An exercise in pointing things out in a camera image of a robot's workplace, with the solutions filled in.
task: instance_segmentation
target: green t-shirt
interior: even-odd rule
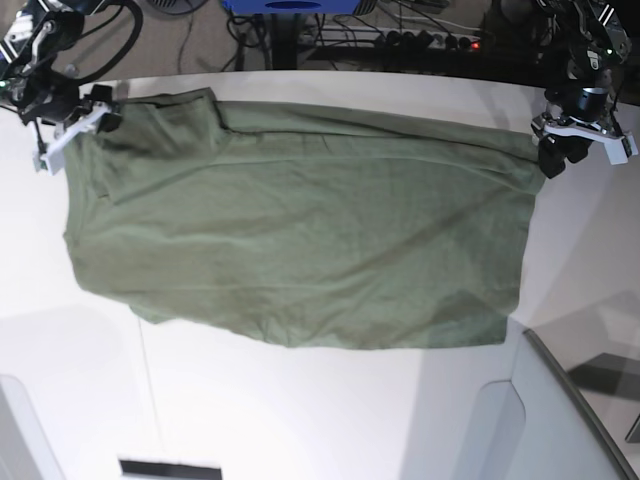
[[[123,113],[65,152],[84,289],[289,347],[504,340],[543,183],[528,135],[208,91]]]

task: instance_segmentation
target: white tabletop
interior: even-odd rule
[[[204,87],[220,100],[335,105],[519,132],[530,131],[544,106],[533,88],[383,73],[194,75],[133,80],[118,91],[139,97]],[[623,125],[638,134],[639,119],[637,109],[622,107]],[[0,373],[31,392],[70,479],[113,478],[117,454],[221,465],[227,480],[451,477],[475,395],[509,378],[513,343],[289,351],[184,322],[139,326],[125,307],[78,289],[61,239],[64,176],[35,175],[25,129],[4,112],[0,126]],[[571,328],[581,347],[564,348],[573,342],[556,325],[575,312],[590,312],[588,326],[601,323],[593,312],[606,307],[612,335],[632,353],[640,338],[628,320],[640,318],[638,185],[640,159],[614,168],[594,146],[537,200],[513,317],[549,324],[541,333],[567,364],[610,347]],[[633,408],[625,408],[614,430],[633,423]],[[614,436],[622,441],[624,433]],[[627,453],[633,460],[640,452]]]

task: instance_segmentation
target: blue device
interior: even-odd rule
[[[233,13],[253,15],[256,13],[327,13],[352,14],[360,0],[226,0]]]

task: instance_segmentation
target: black wire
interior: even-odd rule
[[[247,34],[240,34],[240,42],[237,45],[238,51],[236,53],[236,64],[233,67],[233,70],[236,72],[241,72],[244,70],[244,59],[245,59],[245,48],[242,46],[243,42],[247,41]]]
[[[242,46],[244,48],[259,48],[262,51],[262,55],[264,57],[264,68],[265,70],[271,70],[271,55],[269,53],[269,48],[267,47],[267,27],[264,23],[264,18],[262,15],[252,15],[250,17],[236,16],[233,12],[229,10],[225,10],[228,19],[226,23],[227,32],[233,38],[237,45]],[[251,28],[247,32],[243,32],[240,34],[239,31],[235,31],[232,28],[232,25],[235,27],[242,27],[244,25],[249,25]],[[248,35],[253,30],[255,32],[257,40],[253,43],[247,41]]]
[[[187,44],[189,43],[189,39],[191,38],[191,34],[193,33],[193,25],[195,23],[195,8],[193,8],[193,4],[191,0],[185,0],[191,9],[191,15],[189,15],[189,27],[187,28],[187,35],[184,37],[182,41],[182,45],[180,45],[180,50],[178,51],[178,75],[182,75],[182,57],[184,56],[185,48],[187,48]]]
[[[231,16],[227,19],[227,32],[229,32],[229,35],[231,36],[231,38],[233,38],[237,44],[240,44],[245,48],[259,48],[260,47],[260,40],[257,40],[255,43],[249,43],[249,42],[247,42],[246,39],[241,39],[236,34],[236,32],[234,32],[233,29],[231,28],[231,25],[235,25],[236,27],[240,27],[240,26],[244,26],[246,24],[249,24],[249,25],[251,25],[251,28],[253,30],[256,30],[256,23],[254,22],[254,20],[252,18],[236,17],[233,14],[230,14],[230,15]]]
[[[100,25],[98,25],[97,27],[92,28],[92,29],[91,29],[91,30],[89,30],[88,32],[83,33],[82,35],[80,35],[80,36],[78,37],[78,39],[77,39],[77,40],[74,40],[73,42],[71,42],[71,43],[69,43],[69,44],[65,45],[64,47],[62,47],[61,49],[56,50],[56,51],[54,51],[54,52],[50,53],[49,55],[47,55],[46,57],[44,57],[42,60],[40,60],[38,63],[36,63],[35,67],[33,67],[33,70],[35,70],[36,68],[40,67],[41,65],[44,65],[45,63],[47,63],[47,62],[48,62],[49,60],[51,60],[52,58],[55,58],[55,57],[58,55],[58,53],[59,53],[60,51],[62,51],[62,50],[69,50],[69,49],[71,49],[71,48],[75,47],[75,46],[78,44],[78,42],[79,42],[80,40],[83,40],[83,39],[87,38],[88,36],[93,35],[94,33],[99,32],[99,31],[100,31],[100,30],[102,30],[103,28],[108,27],[108,26],[109,26],[109,25],[111,25],[113,22],[115,22],[115,20],[120,16],[120,14],[122,13],[122,11],[123,11],[123,10],[124,10],[124,5],[120,5],[120,8],[118,8],[118,11],[117,11],[115,14],[113,14],[113,15],[112,15],[108,20],[106,20],[105,22],[101,23],[101,24],[100,24]]]
[[[339,16],[340,15],[334,15],[332,20],[334,21],[334,23],[337,23],[338,25],[340,25],[343,28],[343,30],[347,30],[347,31],[351,32],[351,35],[353,35],[353,43],[355,43],[355,45],[357,47],[358,46],[358,36],[356,35],[356,32],[354,32],[351,27],[349,27],[348,25],[345,25],[340,20],[338,20],[337,17],[339,17]]]
[[[38,151],[40,152],[40,154],[45,154],[47,153],[47,145],[44,143],[44,140],[42,139],[42,132],[40,132],[40,125],[38,125],[38,120],[34,120],[33,124],[36,127],[36,136],[38,137]]]
[[[375,30],[376,32],[378,32],[380,35],[384,35],[384,32],[382,30],[380,30],[378,27],[376,27],[375,25],[371,25],[368,22],[365,22],[364,20],[362,20],[360,17],[357,17],[356,15],[336,15],[338,17],[349,17],[349,18],[353,18],[354,20],[357,20],[358,22],[360,22],[361,24],[363,24],[366,27],[369,27],[373,30]]]
[[[446,33],[448,35],[451,35],[451,31],[447,27],[442,25],[439,21],[437,21],[435,18],[433,18],[431,15],[427,15],[426,13],[421,12],[420,10],[418,10],[416,8],[413,8],[413,7],[411,7],[411,6],[409,6],[409,5],[405,4],[405,3],[402,3],[400,0],[391,0],[391,1],[397,3],[400,6],[400,8],[402,8],[402,7],[407,8],[407,9],[411,10],[412,12],[423,16],[424,18],[428,19],[429,21],[431,21],[435,25],[437,25],[438,28],[440,28],[444,33]]]
[[[618,87],[618,90],[616,91],[616,96],[613,100],[613,105],[611,105],[611,110],[609,110],[611,112],[611,114],[613,114],[613,112],[618,110],[618,100],[620,99],[620,94],[622,93],[622,90],[624,89],[624,84],[627,80],[627,76],[624,75],[622,77],[622,82],[620,82],[620,86]]]
[[[325,14],[322,14],[322,23],[318,22],[318,34],[316,35],[316,38],[313,41],[314,45],[318,43],[318,40],[320,39],[320,35],[322,34],[322,30],[324,29],[324,25],[326,22],[327,22],[327,16]]]
[[[235,53],[235,54],[233,55],[233,57],[231,57],[231,58],[229,59],[229,61],[227,61],[227,63],[225,63],[225,64],[224,64],[224,67],[222,67],[222,68],[220,69],[220,71],[221,71],[221,72],[226,72],[226,71],[227,71],[227,68],[229,68],[229,67],[231,66],[231,64],[233,63],[233,61],[234,61],[236,58],[238,58],[238,54],[237,54],[237,53]]]
[[[83,38],[87,38],[89,35],[93,35],[94,33],[99,32],[103,28],[106,28],[109,25],[111,25],[113,22],[116,21],[116,19],[120,16],[120,14],[122,13],[123,10],[124,10],[124,5],[120,5],[120,8],[118,8],[118,11],[115,14],[113,14],[111,16],[111,18],[109,18],[109,20],[101,23],[97,27],[92,28],[88,32],[83,33],[82,35],[80,35],[80,38],[78,38],[78,40],[76,40],[73,44],[71,44],[71,46],[75,45],[76,43],[78,43],[78,41],[82,40]]]
[[[320,43],[322,44],[322,46],[325,47],[326,45],[324,44],[324,36],[322,35],[322,28],[320,25],[320,16],[316,14],[315,17],[316,17],[316,23],[318,24],[318,37],[320,37]],[[340,70],[333,60],[329,60],[329,63],[331,64],[334,70]]]
[[[267,25],[265,24],[264,17],[260,16],[257,21],[256,35],[258,35],[258,41],[260,42],[260,50],[262,50],[262,56],[264,57],[264,69],[272,70],[271,55],[267,48]]]
[[[82,77],[75,79],[73,81],[74,85],[85,85],[87,83],[95,82],[96,80],[100,80],[105,74],[110,72],[116,65],[118,65],[122,59],[131,51],[134,47],[138,38],[140,38],[140,33],[142,32],[142,26],[144,25],[144,16],[142,14],[142,9],[138,6],[136,2],[133,0],[112,0],[113,5],[123,5],[126,9],[131,12],[133,15],[133,30],[131,30],[131,34],[127,39],[126,43],[122,46],[122,48],[109,60],[102,68],[99,68],[95,72]]]

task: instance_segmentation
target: floor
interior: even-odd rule
[[[145,25],[138,43],[129,55],[112,70],[106,79],[125,79],[176,75],[179,73],[217,72],[236,51],[234,40],[227,33],[226,14],[218,0],[210,0],[193,16],[170,17],[151,8],[146,0],[140,0],[145,13]],[[391,8],[397,8],[388,2]],[[452,5],[437,18],[465,26],[478,26],[491,0],[452,0]],[[91,18],[89,26],[97,25],[112,15],[113,9]],[[362,17],[368,23],[393,28],[396,23],[380,10]],[[72,63],[81,72],[89,73],[106,63],[129,35],[132,21],[123,15],[113,26],[96,34],[84,43],[61,56],[58,67]],[[181,45],[187,40],[182,60]],[[262,58],[256,51],[247,56],[248,70],[262,70]]]

